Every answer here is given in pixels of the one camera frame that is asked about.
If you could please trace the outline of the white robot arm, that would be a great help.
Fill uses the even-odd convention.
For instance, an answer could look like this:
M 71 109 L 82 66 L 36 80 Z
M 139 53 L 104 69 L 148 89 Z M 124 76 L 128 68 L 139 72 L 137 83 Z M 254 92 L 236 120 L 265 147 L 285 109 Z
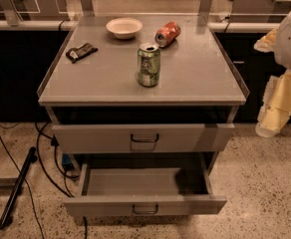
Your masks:
M 278 28 L 254 44 L 254 49 L 264 53 L 273 52 L 275 62 L 286 69 L 280 77 L 271 76 L 267 82 L 263 106 L 257 118 L 256 133 L 272 137 L 291 118 L 291 11 Z

